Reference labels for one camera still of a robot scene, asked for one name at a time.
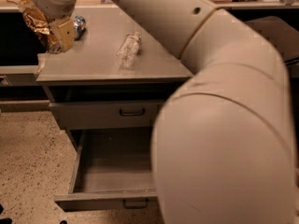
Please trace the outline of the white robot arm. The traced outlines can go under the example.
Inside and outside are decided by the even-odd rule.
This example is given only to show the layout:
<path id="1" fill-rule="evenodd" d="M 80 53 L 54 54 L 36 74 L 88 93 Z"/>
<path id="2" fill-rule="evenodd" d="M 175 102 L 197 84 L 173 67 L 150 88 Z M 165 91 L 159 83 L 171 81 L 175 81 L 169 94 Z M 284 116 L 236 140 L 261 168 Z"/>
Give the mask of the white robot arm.
<path id="1" fill-rule="evenodd" d="M 277 49 L 208 0 L 112 0 L 192 77 L 153 126 L 164 224 L 294 224 L 297 151 Z"/>

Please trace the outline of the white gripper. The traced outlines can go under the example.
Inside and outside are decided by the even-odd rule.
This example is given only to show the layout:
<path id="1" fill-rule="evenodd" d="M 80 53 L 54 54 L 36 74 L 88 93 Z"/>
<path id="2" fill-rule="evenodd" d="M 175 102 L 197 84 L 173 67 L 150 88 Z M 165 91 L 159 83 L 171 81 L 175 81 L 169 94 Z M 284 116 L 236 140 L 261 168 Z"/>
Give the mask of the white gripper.
<path id="1" fill-rule="evenodd" d="M 77 0 L 32 0 L 48 17 L 62 18 L 50 23 L 50 29 L 58 39 L 62 52 L 70 50 L 74 45 L 74 23 L 70 16 Z"/>

